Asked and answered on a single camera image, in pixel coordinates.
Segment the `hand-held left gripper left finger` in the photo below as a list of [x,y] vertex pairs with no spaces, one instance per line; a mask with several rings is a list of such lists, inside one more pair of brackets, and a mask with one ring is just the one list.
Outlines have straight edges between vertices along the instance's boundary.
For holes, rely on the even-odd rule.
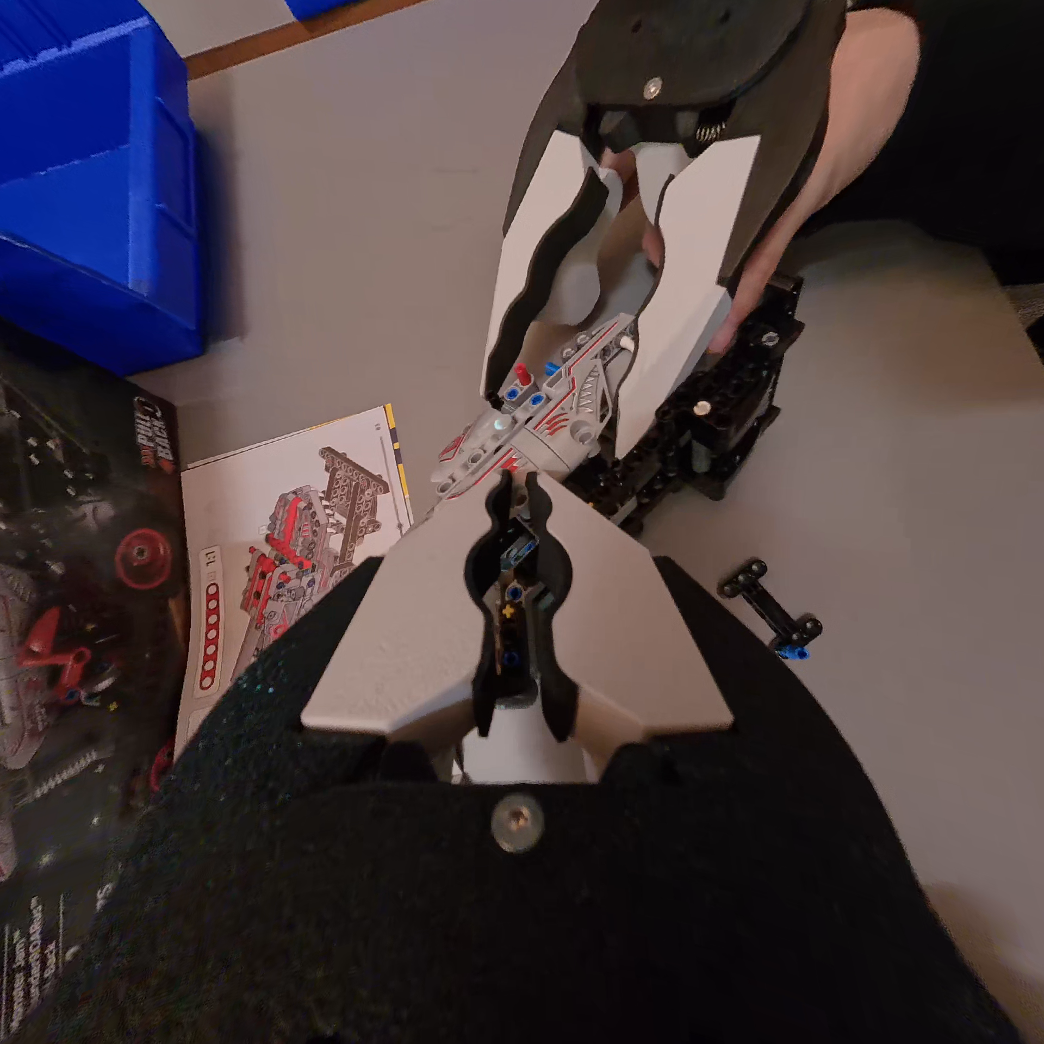
[[489,498],[512,487],[509,472],[489,474],[389,548],[306,703],[304,729],[438,754],[474,728],[487,616],[465,566],[493,532]]

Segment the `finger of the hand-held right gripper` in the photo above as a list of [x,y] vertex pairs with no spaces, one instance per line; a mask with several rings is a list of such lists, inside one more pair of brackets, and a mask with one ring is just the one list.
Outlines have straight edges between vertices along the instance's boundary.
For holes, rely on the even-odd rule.
[[758,135],[718,141],[695,159],[680,144],[633,149],[640,200],[661,234],[663,257],[617,393],[619,459],[645,436],[730,311],[719,275],[759,144]]
[[576,327],[601,294],[597,257],[623,194],[579,137],[552,132],[503,235],[480,392],[499,406],[533,322]]

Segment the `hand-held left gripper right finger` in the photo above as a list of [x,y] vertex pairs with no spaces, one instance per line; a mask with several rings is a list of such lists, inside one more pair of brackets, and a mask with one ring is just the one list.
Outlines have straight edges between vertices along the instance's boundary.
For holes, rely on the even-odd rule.
[[734,715],[654,557],[582,498],[526,477],[552,596],[538,663],[546,722],[597,775],[621,749],[723,732]]

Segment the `grey red brick toy car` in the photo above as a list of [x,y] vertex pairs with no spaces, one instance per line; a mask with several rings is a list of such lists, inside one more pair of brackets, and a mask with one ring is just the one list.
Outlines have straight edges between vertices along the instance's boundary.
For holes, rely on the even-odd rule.
[[536,579],[538,537],[525,478],[541,471],[565,481],[604,446],[614,446],[615,399],[636,346],[635,318],[620,313],[565,341],[541,371],[517,362],[501,404],[484,403],[438,452],[431,475],[437,503],[461,496],[489,474],[513,474],[513,505],[496,543],[497,572],[483,592],[494,616],[497,706],[523,708],[539,693],[527,610],[543,588]]

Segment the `person's right hand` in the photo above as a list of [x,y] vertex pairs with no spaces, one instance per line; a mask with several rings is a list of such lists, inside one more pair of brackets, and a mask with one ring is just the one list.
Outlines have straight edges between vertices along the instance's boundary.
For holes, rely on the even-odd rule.
[[798,231],[861,176],[896,129],[920,63],[920,32],[905,13],[868,7],[847,13],[830,73],[827,127],[816,163],[793,201],[754,250],[728,316],[708,345],[726,352],[759,303]]

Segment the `small black brick beam piece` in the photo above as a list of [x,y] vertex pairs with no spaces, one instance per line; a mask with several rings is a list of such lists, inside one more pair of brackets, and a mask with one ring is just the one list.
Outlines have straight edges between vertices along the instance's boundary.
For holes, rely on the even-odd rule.
[[794,617],[765,588],[767,564],[762,557],[750,557],[723,575],[716,592],[720,598],[742,599],[772,630],[768,647],[780,659],[806,661],[809,644],[823,633],[823,623],[811,614]]

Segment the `instruction booklet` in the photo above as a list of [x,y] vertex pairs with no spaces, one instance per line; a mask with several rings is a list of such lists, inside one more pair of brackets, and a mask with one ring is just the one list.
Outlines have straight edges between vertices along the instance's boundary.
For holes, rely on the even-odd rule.
[[193,462],[182,491],[192,607],[175,757],[261,654],[413,522],[390,404]]

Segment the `black printed toy box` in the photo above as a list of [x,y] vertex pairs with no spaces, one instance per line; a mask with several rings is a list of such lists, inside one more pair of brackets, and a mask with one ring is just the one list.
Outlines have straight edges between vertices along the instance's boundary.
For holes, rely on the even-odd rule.
[[2,1042],[84,944],[170,772],[186,665],[173,408],[2,351]]

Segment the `large blue storage bin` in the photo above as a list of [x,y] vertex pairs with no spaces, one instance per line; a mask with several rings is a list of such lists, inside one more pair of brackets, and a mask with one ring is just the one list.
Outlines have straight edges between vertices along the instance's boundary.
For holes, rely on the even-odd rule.
[[119,376],[201,356],[195,150],[141,3],[3,1],[2,317]]

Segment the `black brick chassis frame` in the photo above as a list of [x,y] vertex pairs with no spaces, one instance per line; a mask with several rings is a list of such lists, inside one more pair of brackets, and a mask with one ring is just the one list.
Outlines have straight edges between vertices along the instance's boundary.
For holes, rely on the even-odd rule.
[[633,537],[649,513],[682,489],[723,500],[780,413],[775,396],[784,356],[804,330],[797,318],[803,284],[801,277],[776,272],[730,349],[699,359],[628,455],[610,459],[606,437],[606,448],[564,485]]

